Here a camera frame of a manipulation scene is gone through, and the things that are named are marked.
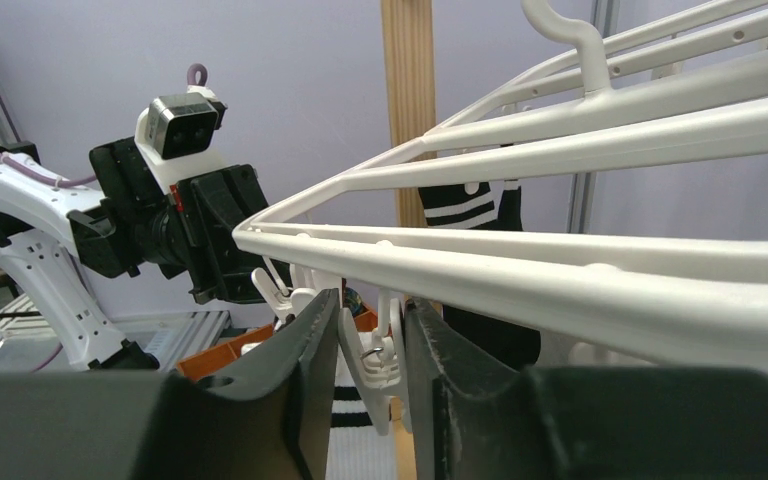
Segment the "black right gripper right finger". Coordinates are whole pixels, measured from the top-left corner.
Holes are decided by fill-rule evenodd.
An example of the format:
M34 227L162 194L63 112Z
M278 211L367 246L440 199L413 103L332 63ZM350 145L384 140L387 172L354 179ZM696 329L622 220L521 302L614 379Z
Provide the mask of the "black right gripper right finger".
M510 369L425 300L403 317L421 479L768 479L768 375Z

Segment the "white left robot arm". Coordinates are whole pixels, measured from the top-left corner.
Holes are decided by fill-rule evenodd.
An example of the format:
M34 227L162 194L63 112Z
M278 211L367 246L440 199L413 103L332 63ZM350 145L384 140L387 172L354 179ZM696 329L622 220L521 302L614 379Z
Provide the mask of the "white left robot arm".
M115 278L142 264L187 274L199 304L262 301L253 275L286 289L286 265L240 250L231 232L266 199L255 170L219 165L167 186L157 153L128 137L98 146L94 176L69 180L28 151L0 147L0 268L28 295L78 371L157 369L157 360L102 312L75 271Z

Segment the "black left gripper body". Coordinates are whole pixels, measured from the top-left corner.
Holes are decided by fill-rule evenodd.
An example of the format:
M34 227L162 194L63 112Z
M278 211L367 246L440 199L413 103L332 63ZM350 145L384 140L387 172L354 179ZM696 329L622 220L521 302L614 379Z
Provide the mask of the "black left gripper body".
M127 137L90 150L102 190L100 204L67 215L81 263L107 278L140 273L145 262L173 278L220 279L221 257L210 246L218 222L194 199L191 182L225 168L213 149L163 161L144 157Z

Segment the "black white-striped sock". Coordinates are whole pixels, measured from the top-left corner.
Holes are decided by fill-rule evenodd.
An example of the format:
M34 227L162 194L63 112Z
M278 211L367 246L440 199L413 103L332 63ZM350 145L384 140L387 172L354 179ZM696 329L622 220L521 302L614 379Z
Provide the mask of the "black white-striped sock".
M512 369L534 365L539 358L542 337L538 330L450 305L443 305L442 313L453 330Z
M488 182L420 187L427 226L459 230L521 232L522 188L506 180L499 201Z

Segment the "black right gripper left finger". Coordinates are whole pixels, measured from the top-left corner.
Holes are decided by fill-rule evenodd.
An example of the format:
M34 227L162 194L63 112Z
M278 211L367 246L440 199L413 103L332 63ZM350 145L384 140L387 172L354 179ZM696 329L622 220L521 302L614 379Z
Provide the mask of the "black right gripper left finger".
M0 373L0 479L322 479L341 302L191 381L147 370Z

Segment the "white black-striped sock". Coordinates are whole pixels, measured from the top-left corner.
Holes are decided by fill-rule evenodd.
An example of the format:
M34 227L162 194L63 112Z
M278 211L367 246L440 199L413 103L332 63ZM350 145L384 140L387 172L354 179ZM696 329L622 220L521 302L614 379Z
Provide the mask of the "white black-striped sock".
M338 351L326 478L396 479L397 466L391 434L373 426L344 356Z

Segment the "white plastic clip hanger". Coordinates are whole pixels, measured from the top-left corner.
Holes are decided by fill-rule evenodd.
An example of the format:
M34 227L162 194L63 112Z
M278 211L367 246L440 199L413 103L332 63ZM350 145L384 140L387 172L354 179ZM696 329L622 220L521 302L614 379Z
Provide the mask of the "white plastic clip hanger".
M547 1L567 51L423 135L266 208L237 247L543 328L656 364L768 374L768 240L318 224L349 193L768 155L768 49L616 87L618 77L768 38L768 1L709 1L610 36Z

